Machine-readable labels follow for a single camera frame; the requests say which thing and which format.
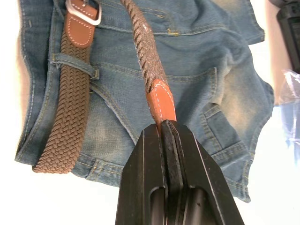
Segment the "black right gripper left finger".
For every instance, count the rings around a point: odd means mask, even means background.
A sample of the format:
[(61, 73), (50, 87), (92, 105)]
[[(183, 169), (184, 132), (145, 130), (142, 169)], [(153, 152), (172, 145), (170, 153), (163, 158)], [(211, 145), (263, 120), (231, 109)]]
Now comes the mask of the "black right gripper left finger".
[(165, 168), (156, 125), (146, 127), (120, 180), (117, 225), (165, 225)]

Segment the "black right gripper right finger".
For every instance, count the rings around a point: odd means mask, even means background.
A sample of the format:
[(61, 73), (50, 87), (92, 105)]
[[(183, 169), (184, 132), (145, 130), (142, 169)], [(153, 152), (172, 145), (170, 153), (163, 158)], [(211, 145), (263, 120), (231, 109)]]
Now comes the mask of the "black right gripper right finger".
[(185, 125), (161, 124), (167, 175), (168, 225), (242, 225), (225, 177)]

